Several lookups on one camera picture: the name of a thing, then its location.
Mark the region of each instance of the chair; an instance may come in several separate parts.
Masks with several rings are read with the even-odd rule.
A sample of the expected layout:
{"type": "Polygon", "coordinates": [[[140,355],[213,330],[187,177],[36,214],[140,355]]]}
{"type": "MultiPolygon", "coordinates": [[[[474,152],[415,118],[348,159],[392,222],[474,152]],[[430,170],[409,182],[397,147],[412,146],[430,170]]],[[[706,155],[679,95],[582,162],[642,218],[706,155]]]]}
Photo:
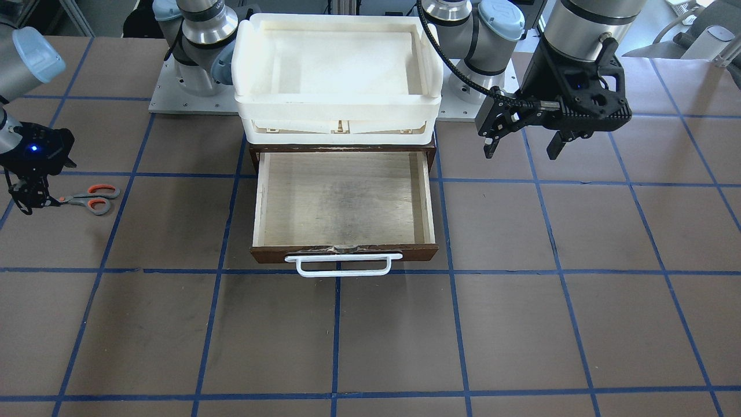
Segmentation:
{"type": "MultiPolygon", "coordinates": [[[[660,37],[657,37],[652,45],[634,49],[623,56],[679,59],[705,29],[716,24],[730,30],[736,36],[740,35],[741,0],[716,0],[697,15],[689,29],[678,33],[671,41],[658,42],[660,37]]],[[[666,33],[671,26],[673,25],[663,30],[662,33],[666,33]]],[[[733,76],[736,85],[741,88],[741,55],[731,62],[728,72],[733,76]]]]}

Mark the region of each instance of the white drawer handle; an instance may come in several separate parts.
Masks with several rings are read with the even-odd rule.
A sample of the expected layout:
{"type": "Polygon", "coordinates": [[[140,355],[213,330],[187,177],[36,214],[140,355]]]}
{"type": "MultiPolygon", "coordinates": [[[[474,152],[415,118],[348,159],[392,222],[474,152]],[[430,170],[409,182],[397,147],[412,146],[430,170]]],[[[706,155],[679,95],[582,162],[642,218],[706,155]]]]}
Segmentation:
{"type": "Polygon", "coordinates": [[[391,270],[391,261],[401,259],[400,253],[389,254],[338,254],[338,255],[299,255],[287,256],[286,262],[295,262],[296,271],[299,275],[306,278],[326,278],[326,277],[375,277],[386,275],[391,270]],[[343,270],[343,271],[305,271],[302,268],[304,262],[336,262],[338,260],[385,260],[384,269],[360,269],[360,270],[343,270]]]}

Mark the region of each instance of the wooden drawer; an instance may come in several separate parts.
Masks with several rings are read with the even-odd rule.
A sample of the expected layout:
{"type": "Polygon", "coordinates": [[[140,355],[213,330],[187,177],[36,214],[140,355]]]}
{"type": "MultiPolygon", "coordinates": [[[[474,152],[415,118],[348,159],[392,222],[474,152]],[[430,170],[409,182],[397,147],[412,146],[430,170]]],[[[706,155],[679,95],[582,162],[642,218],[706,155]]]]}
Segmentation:
{"type": "Polygon", "coordinates": [[[302,272],[303,262],[430,260],[432,219],[424,151],[260,153],[251,249],[260,263],[296,262],[302,272]]]}

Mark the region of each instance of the white plastic tray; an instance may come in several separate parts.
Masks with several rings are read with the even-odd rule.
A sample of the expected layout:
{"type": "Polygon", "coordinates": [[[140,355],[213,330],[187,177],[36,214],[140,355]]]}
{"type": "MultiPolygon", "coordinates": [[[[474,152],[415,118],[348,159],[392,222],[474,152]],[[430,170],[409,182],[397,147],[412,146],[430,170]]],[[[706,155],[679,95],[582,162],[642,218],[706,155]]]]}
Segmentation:
{"type": "Polygon", "coordinates": [[[232,70],[252,143],[423,145],[441,100],[442,61],[414,17],[256,14],[232,70]]]}

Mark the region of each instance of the scissors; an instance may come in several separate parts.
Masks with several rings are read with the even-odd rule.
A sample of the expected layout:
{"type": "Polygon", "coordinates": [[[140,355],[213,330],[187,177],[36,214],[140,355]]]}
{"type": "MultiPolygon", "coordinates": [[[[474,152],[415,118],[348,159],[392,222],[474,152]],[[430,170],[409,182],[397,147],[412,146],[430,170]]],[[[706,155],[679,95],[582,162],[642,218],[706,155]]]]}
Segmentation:
{"type": "Polygon", "coordinates": [[[59,203],[85,206],[94,215],[102,216],[110,211],[110,200],[118,197],[119,194],[121,194],[121,190],[115,185],[97,184],[88,188],[86,193],[62,197],[59,199],[59,203]]]}

